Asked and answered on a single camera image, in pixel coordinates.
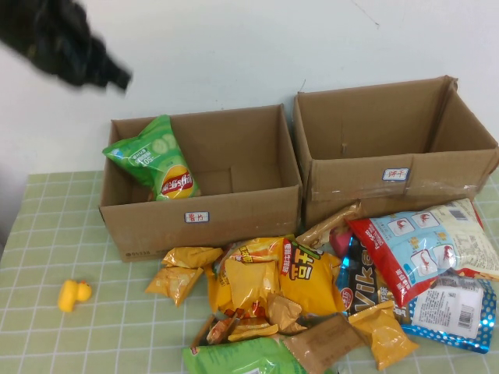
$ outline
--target cardboard box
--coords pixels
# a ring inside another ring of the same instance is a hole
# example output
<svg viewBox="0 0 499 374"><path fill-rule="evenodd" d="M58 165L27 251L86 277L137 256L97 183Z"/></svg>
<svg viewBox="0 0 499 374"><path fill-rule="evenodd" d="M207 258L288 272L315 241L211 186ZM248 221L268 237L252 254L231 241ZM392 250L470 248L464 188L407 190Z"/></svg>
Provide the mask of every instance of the cardboard box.
<svg viewBox="0 0 499 374"><path fill-rule="evenodd" d="M449 76L298 93L293 119L307 228L356 199L377 216L473 198L499 161Z"/></svg>
<svg viewBox="0 0 499 374"><path fill-rule="evenodd" d="M152 119L112 121L109 143ZM101 214L123 261L296 231L301 181L282 105L173 115L172 128L203 195L146 203L148 190L106 160Z"/></svg>

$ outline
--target green checkered tablecloth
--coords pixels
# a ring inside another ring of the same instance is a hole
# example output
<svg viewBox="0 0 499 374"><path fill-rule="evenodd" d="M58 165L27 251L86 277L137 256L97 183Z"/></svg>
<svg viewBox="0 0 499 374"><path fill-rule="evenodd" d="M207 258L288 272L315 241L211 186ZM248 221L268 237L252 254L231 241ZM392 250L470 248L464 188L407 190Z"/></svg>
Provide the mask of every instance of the green checkered tablecloth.
<svg viewBox="0 0 499 374"><path fill-rule="evenodd" d="M97 210L101 177L101 172L29 177L0 262L1 374L186 372L181 347L211 312L206 280L201 278L180 308L145 294L159 261L120 261ZM477 199L495 246L498 191L496 172ZM86 280L93 295L64 314L57 298L70 278ZM386 372L491 374L499 367L499 333L487 355L413 340L420 344L415 354ZM377 372L368 348L350 353L342 367L350 373Z"/></svg>

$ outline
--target black object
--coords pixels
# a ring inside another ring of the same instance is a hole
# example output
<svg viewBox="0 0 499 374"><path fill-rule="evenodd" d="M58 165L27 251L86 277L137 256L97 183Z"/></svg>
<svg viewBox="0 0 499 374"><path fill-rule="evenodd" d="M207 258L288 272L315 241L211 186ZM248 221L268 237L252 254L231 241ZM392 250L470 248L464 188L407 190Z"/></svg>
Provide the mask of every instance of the black object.
<svg viewBox="0 0 499 374"><path fill-rule="evenodd" d="M0 40L73 86L114 83L126 90L131 79L91 35L85 10L71 0L0 0Z"/></svg>

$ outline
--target small yellow toy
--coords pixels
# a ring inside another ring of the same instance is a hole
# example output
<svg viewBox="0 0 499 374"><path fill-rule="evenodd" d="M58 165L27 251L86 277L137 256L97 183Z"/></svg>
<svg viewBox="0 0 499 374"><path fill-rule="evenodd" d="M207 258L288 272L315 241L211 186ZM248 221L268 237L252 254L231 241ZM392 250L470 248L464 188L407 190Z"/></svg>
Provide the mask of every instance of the small yellow toy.
<svg viewBox="0 0 499 374"><path fill-rule="evenodd" d="M92 288L83 280L76 282L67 280L59 293L58 307L63 312L72 312L75 302L85 302L92 295Z"/></svg>

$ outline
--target pile of snacks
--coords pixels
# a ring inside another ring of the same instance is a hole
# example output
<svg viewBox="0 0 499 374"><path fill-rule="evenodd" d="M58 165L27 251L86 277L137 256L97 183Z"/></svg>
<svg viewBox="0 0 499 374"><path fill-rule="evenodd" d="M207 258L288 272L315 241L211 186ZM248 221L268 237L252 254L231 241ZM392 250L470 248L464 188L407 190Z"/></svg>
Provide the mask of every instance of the pile of snacks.
<svg viewBox="0 0 499 374"><path fill-rule="evenodd" d="M213 311L187 368L323 373L369 345L383 370L418 348L406 334L487 353L499 255L471 202L361 216L356 203L298 238L173 249L147 291L179 305L204 272Z"/></svg>

